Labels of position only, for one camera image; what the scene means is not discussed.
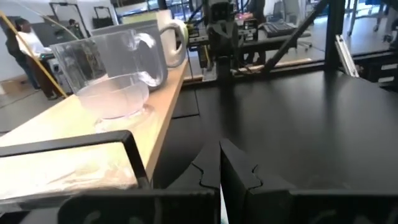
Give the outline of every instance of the wooden table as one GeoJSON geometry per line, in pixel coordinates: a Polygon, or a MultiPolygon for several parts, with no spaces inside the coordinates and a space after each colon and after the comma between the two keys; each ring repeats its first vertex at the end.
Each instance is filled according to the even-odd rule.
{"type": "MultiPolygon", "coordinates": [[[[169,72],[164,87],[151,93],[147,100],[146,104],[154,109],[152,116],[128,128],[134,135],[149,179],[154,173],[187,68],[185,61],[169,72]]],[[[93,134],[95,122],[72,95],[2,136],[0,146],[93,134]]],[[[0,160],[0,170],[0,179],[10,180],[0,186],[0,199],[60,189],[127,187],[136,183],[120,143],[6,157],[0,160]]]]}

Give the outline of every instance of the mug handle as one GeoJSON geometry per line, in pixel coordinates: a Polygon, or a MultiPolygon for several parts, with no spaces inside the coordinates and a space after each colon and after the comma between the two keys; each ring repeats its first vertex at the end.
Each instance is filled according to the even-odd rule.
{"type": "Polygon", "coordinates": [[[168,24],[167,26],[163,27],[160,30],[160,34],[162,35],[165,31],[167,31],[169,29],[174,30],[178,34],[178,36],[180,37],[180,40],[181,40],[181,45],[175,51],[175,55],[174,55],[174,56],[179,55],[178,61],[171,65],[167,65],[167,67],[169,67],[169,68],[176,68],[176,67],[180,66],[182,64],[182,62],[184,62],[184,60],[185,60],[185,56],[187,54],[187,48],[186,48],[187,41],[185,39],[187,39],[187,35],[183,34],[181,27],[176,22],[172,22],[172,23],[168,24]]]}
{"type": "MultiPolygon", "coordinates": [[[[156,40],[149,34],[139,33],[134,35],[135,46],[143,41],[150,49],[151,54],[154,56],[154,62],[159,62],[159,53],[156,47],[156,40]]],[[[138,72],[139,79],[151,87],[157,87],[163,84],[164,76],[162,75],[162,66],[160,63],[154,63],[157,66],[156,78],[152,78],[146,71],[138,72]]]]}

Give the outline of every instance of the white wall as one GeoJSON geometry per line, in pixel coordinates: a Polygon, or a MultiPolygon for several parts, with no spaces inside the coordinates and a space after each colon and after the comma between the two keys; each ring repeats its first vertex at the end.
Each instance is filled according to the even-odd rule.
{"type": "MultiPolygon", "coordinates": [[[[109,0],[16,0],[23,3],[35,11],[38,11],[47,16],[53,15],[50,2],[68,2],[78,4],[81,15],[86,24],[87,30],[93,30],[92,18],[95,17],[94,6],[106,6],[111,10],[113,22],[118,23],[114,9],[109,0]]],[[[31,23],[43,22],[44,20],[32,11],[15,3],[15,0],[0,0],[0,11],[4,12],[7,16],[21,16],[27,19],[31,23]]],[[[60,20],[75,19],[80,22],[80,17],[74,6],[59,6],[57,7],[57,15],[60,20]]],[[[104,9],[98,11],[100,17],[108,16],[108,13],[104,9]]],[[[18,75],[24,74],[24,71],[18,66],[14,58],[8,54],[5,46],[6,36],[3,31],[0,30],[0,81],[7,80],[18,75]]]]}

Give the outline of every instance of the clear plastic bowl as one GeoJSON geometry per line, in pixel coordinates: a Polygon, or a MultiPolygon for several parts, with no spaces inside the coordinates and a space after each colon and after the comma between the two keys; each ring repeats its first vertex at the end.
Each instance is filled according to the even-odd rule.
{"type": "Polygon", "coordinates": [[[100,119],[129,117],[139,112],[149,97],[148,86],[136,73],[95,80],[76,93],[84,109],[100,119]]]}

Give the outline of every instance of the yellow pole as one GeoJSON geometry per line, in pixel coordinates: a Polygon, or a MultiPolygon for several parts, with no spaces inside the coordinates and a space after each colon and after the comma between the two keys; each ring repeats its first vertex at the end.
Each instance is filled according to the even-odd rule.
{"type": "MultiPolygon", "coordinates": [[[[20,37],[18,34],[18,31],[15,29],[14,25],[8,20],[7,16],[4,15],[2,11],[0,11],[0,17],[6,21],[6,24],[10,27],[10,29],[17,35],[17,37],[22,41],[22,43],[25,45],[26,49],[29,51],[30,55],[34,55],[32,52],[32,49],[27,45],[25,40],[20,37]]],[[[44,68],[44,66],[39,62],[39,60],[36,57],[32,57],[32,59],[35,61],[35,63],[40,67],[40,69],[45,73],[47,78],[53,83],[53,85],[58,89],[58,91],[63,95],[63,97],[68,97],[67,94],[62,90],[62,88],[58,85],[58,83],[52,78],[51,74],[44,68]]]]}

